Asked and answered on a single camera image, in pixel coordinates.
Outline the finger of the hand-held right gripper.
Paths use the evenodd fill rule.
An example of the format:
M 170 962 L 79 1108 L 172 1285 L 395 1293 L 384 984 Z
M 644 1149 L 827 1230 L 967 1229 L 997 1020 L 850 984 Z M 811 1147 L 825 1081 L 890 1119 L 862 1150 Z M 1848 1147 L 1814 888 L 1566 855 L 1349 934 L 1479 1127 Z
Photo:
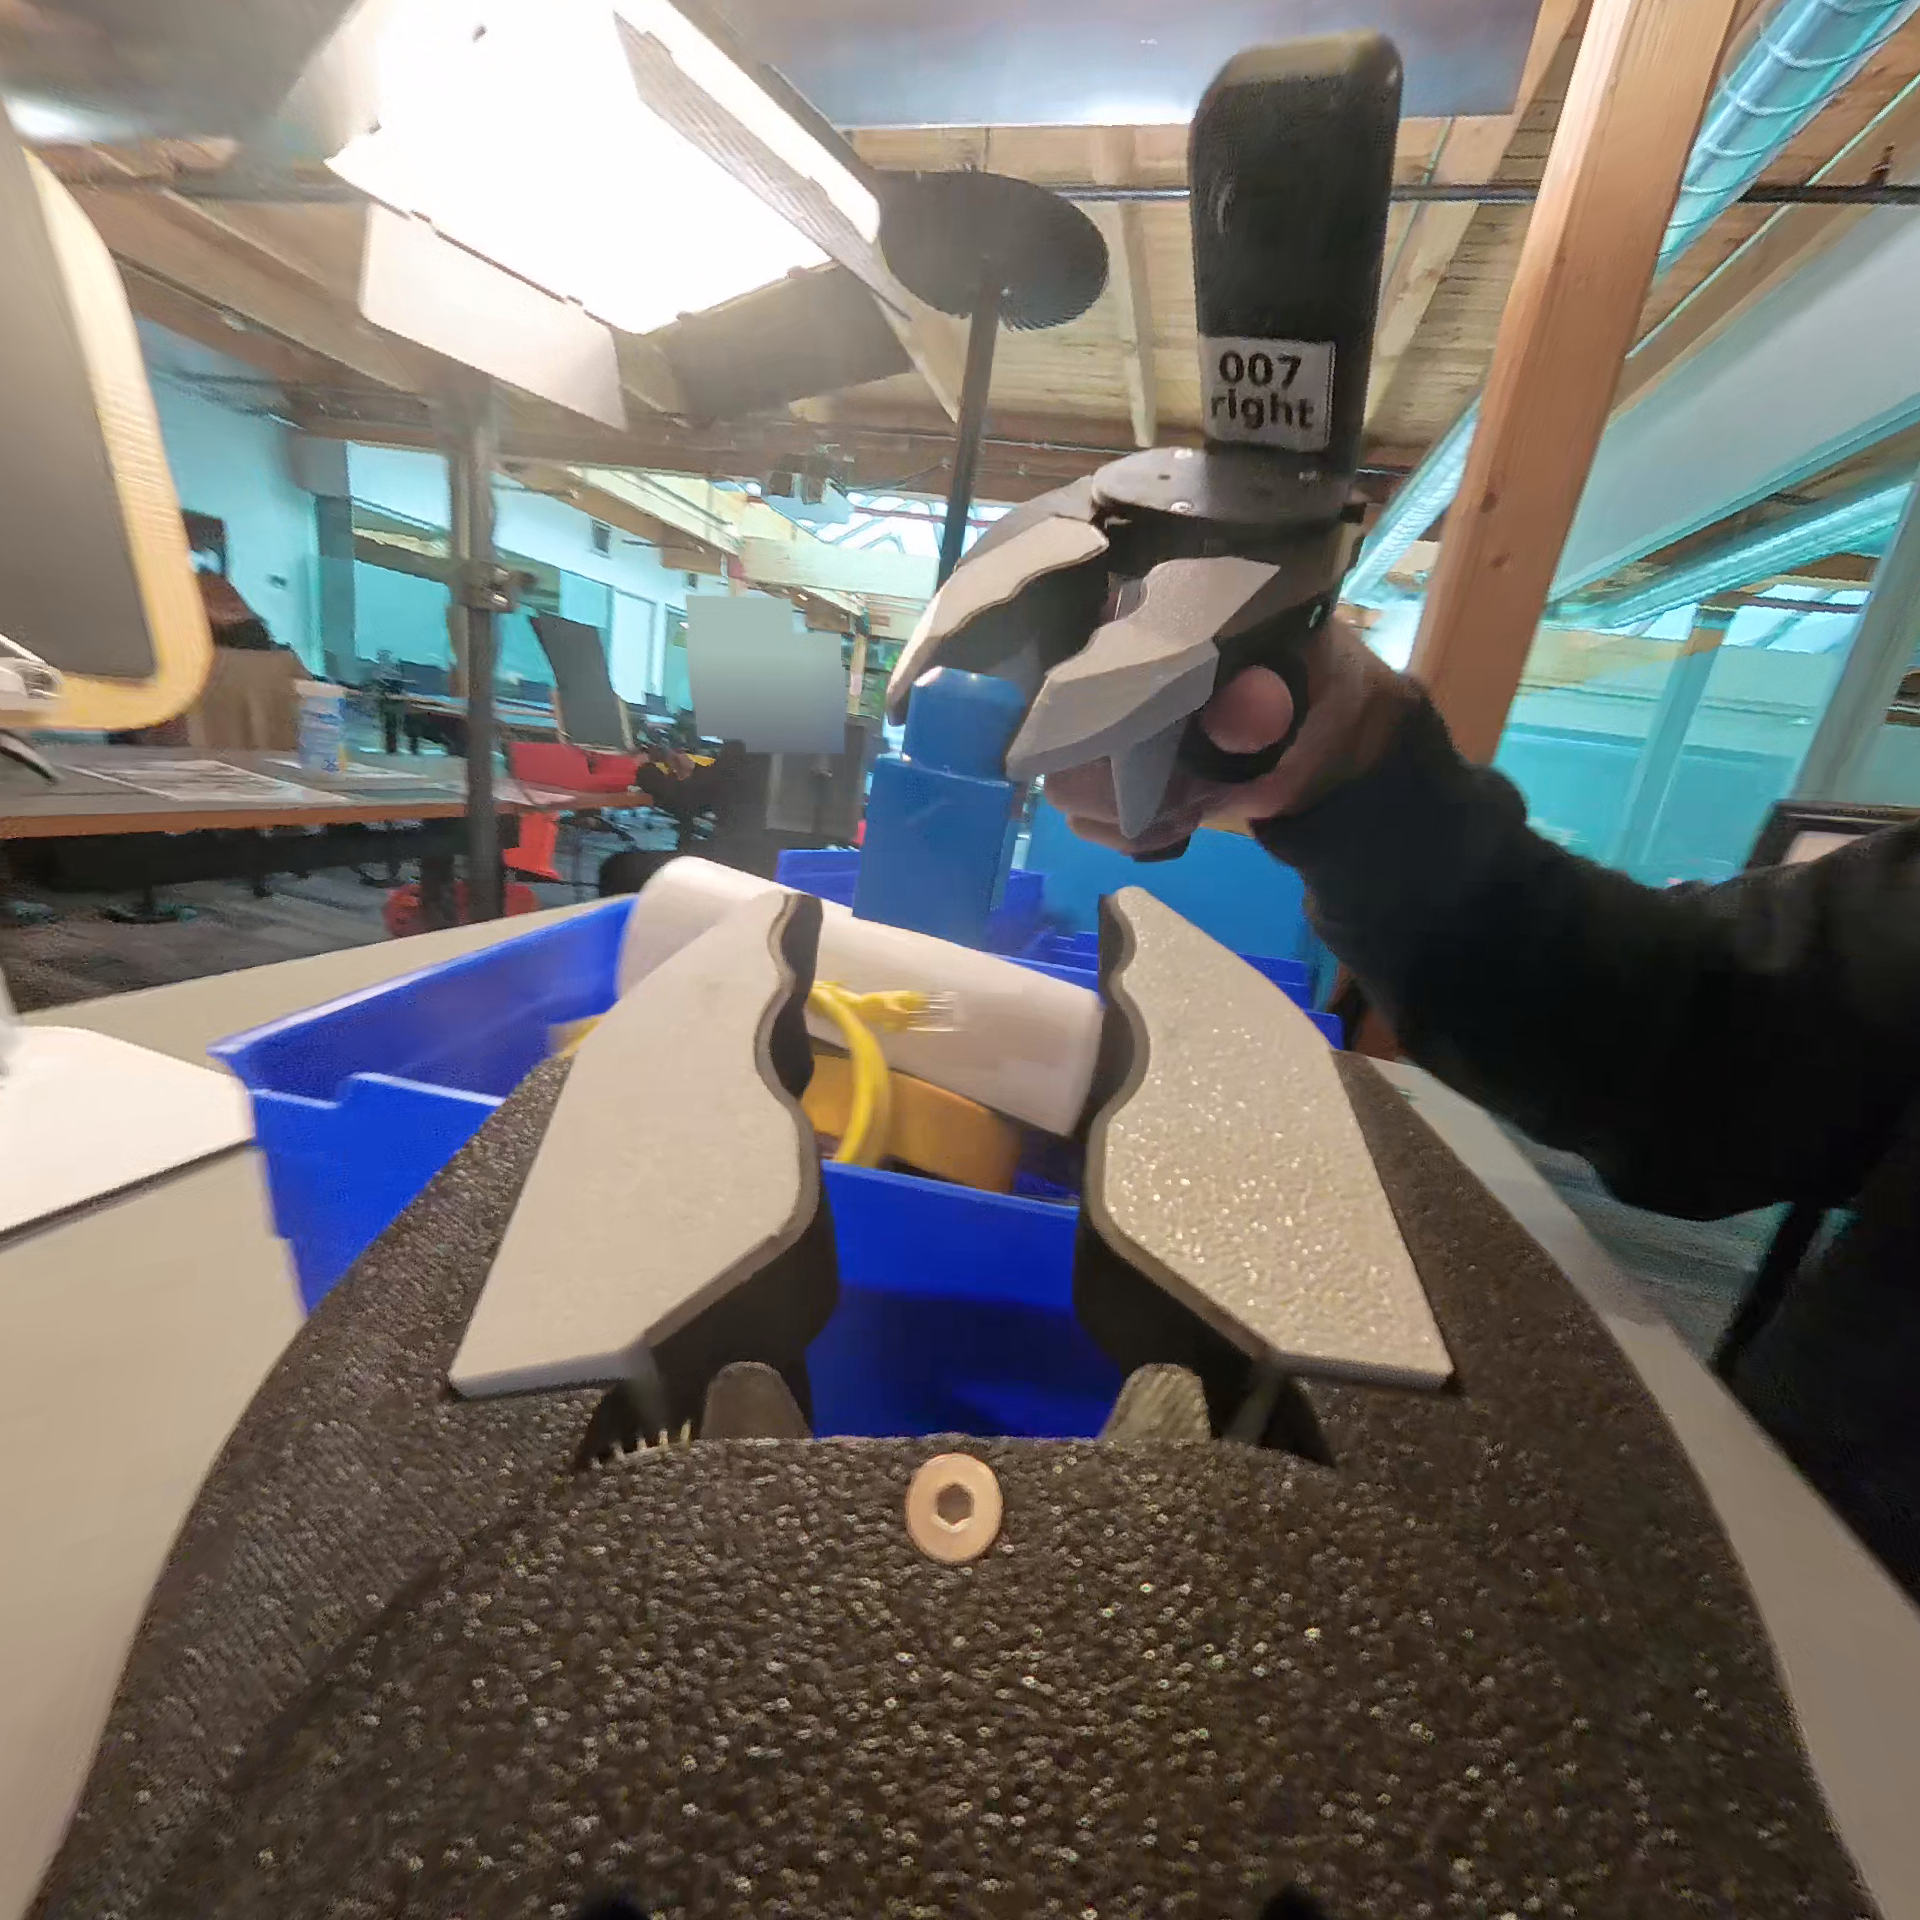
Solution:
M 916 685 L 942 665 L 990 675 L 1021 654 L 1027 636 L 1009 636 L 1017 620 L 1002 611 L 1106 553 L 1092 493 L 1043 493 L 1002 515 L 934 588 L 887 683 L 887 721 L 904 724 Z
M 1125 613 L 1052 667 L 1009 751 L 1017 781 L 1106 763 L 1117 831 L 1139 841 L 1160 815 L 1189 721 L 1206 707 L 1227 644 L 1288 607 L 1282 564 L 1173 558 L 1155 567 Z

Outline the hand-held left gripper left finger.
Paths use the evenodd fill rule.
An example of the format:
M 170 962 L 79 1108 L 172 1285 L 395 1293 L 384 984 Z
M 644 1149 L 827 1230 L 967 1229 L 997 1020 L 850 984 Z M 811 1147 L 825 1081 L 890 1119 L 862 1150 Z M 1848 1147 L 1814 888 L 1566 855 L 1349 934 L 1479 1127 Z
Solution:
M 807 999 L 825 926 L 773 888 L 625 989 L 580 1043 L 455 1350 L 467 1400 L 702 1400 L 764 1365 L 800 1400 L 839 1307 Z

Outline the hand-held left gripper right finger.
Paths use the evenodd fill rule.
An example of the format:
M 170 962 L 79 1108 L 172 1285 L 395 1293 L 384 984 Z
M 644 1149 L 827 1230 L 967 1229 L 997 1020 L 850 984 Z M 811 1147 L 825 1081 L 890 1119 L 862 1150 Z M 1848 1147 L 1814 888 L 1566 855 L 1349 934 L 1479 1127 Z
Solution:
M 1101 905 L 1102 1060 L 1075 1302 L 1134 1343 L 1130 1277 L 1181 1334 L 1284 1378 L 1440 1391 L 1454 1363 L 1310 1015 L 1141 886 Z

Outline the blue plastic block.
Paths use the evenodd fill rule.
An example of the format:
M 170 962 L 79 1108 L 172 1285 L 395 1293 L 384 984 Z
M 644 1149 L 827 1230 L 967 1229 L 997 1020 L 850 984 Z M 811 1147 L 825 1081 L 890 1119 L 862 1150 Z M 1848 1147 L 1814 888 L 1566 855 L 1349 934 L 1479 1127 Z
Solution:
M 853 917 L 990 950 L 1027 791 L 1007 754 L 1027 717 L 1009 680 L 944 667 L 912 688 L 877 759 Z

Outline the blue plastic bin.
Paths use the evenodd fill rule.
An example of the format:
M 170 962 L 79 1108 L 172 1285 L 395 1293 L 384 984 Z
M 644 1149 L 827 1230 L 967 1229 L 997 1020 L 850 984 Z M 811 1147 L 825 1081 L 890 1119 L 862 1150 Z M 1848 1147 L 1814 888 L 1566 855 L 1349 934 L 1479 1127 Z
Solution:
M 612 1002 L 631 898 L 526 918 L 499 944 L 210 1045 L 252 1096 L 305 1308 L 550 1057 Z M 1072 1302 L 1072 1175 L 1017 1195 L 831 1165 L 839 1302 L 809 1350 L 829 1436 L 1092 1438 L 1123 1372 Z
M 1271 894 L 1243 894 L 1241 881 L 1216 856 L 1196 861 L 1203 876 L 1173 884 L 1166 900 L 1196 929 L 1295 1001 L 1335 1048 L 1347 1048 L 1347 1028 L 1321 1002 L 1330 960 L 1313 933 L 1298 876 L 1280 876 Z M 786 851 L 779 856 L 779 883 L 853 909 L 861 852 L 853 849 Z M 988 914 L 981 950 L 1051 974 L 1075 986 L 1098 984 L 1098 893 L 1061 888 L 1052 898 L 1048 876 L 1015 868 L 1000 905 Z

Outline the person's right forearm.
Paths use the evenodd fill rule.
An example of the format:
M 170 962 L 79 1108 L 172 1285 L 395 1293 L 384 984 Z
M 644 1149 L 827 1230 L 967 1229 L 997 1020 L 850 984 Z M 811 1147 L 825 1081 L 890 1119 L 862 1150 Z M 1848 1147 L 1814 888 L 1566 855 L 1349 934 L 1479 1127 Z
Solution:
M 1263 821 L 1405 1053 L 1646 1213 L 1917 1197 L 1919 837 L 1651 886 L 1529 826 L 1433 704 Z

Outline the person's right hand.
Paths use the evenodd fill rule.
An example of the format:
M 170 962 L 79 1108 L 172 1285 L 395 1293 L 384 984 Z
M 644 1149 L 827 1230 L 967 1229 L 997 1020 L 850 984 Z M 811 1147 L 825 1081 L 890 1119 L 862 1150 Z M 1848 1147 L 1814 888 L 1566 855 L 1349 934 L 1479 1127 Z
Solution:
M 1420 690 L 1382 663 L 1343 617 L 1330 617 L 1304 644 L 1292 679 L 1248 668 L 1225 683 L 1198 715 L 1216 757 L 1286 753 L 1258 778 L 1213 781 L 1184 764 L 1168 774 L 1165 799 L 1143 828 L 1125 828 L 1117 774 L 1106 760 L 1043 781 L 1046 802 L 1085 841 L 1130 856 L 1160 856 L 1203 831 L 1234 831 L 1319 881 L 1365 871 L 1352 833 L 1343 828 L 1349 788 L 1390 757 L 1417 715 Z

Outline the black floor lamp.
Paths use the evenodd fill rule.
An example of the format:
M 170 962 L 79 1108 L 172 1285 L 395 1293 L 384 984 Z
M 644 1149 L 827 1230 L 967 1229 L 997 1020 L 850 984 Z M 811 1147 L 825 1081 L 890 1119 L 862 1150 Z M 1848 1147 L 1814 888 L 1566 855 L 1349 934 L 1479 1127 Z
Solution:
M 1108 285 L 1108 249 L 1044 184 L 987 170 L 877 175 L 879 253 L 919 309 L 967 324 L 936 584 L 963 560 L 1002 330 L 1082 318 Z

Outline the wooden support beam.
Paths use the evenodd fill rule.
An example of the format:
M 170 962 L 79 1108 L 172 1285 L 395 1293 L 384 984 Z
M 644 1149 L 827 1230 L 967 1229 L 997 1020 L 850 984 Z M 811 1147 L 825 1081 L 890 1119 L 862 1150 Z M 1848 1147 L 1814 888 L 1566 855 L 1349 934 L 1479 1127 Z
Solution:
M 1738 12 L 1588 17 L 1408 665 L 1476 763 L 1519 694 Z

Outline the red chair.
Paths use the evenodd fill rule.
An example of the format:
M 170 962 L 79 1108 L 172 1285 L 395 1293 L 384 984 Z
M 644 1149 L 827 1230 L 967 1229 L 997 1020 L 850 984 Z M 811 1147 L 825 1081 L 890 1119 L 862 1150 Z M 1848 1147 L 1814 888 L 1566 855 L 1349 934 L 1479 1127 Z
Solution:
M 562 738 L 517 738 L 507 751 L 507 773 L 526 802 L 518 815 L 517 844 L 503 852 L 504 871 L 523 883 L 556 884 L 560 828 L 577 812 L 644 811 L 636 754 L 603 753 Z

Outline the black standing panel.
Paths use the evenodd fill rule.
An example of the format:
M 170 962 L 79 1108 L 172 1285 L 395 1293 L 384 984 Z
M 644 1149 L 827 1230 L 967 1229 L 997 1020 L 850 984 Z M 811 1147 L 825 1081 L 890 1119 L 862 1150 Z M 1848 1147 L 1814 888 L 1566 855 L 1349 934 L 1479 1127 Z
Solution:
M 596 754 L 634 754 L 633 717 L 612 685 L 601 628 L 565 614 L 535 614 L 535 636 L 552 680 L 556 730 L 565 744 Z

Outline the metal light stand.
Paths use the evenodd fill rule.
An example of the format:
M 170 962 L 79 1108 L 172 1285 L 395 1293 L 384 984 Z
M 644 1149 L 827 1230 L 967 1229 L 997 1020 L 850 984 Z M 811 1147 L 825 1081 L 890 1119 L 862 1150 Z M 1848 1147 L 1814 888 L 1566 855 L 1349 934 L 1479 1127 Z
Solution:
M 447 475 L 447 555 L 453 632 L 458 636 L 467 730 L 467 907 L 475 924 L 507 913 L 497 777 L 499 617 L 514 580 L 497 553 L 499 409 L 489 374 L 450 365 L 436 422 Z

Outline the white monitor stand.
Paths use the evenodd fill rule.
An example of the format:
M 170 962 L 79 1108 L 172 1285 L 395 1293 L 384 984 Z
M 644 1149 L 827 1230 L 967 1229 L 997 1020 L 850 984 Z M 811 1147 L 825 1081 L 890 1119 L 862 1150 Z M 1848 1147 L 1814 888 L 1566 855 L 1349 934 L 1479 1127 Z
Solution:
M 238 1083 L 2 992 L 2 1237 L 19 1237 L 252 1141 Z

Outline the long office table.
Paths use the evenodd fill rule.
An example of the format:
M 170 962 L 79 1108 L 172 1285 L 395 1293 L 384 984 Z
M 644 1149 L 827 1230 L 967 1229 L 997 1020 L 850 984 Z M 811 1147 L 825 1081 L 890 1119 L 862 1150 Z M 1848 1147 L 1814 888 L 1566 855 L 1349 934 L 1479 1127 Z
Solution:
M 5 759 L 2 841 L 464 824 L 468 763 L 369 757 L 340 773 L 261 753 L 57 742 L 44 771 Z

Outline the studio light panel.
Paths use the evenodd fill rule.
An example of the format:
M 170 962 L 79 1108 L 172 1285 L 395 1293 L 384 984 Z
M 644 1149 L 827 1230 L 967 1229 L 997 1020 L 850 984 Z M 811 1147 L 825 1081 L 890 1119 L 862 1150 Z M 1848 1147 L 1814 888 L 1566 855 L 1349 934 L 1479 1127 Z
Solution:
M 274 132 L 364 205 L 372 329 L 596 429 L 915 366 L 875 176 L 698 5 L 357 5 Z

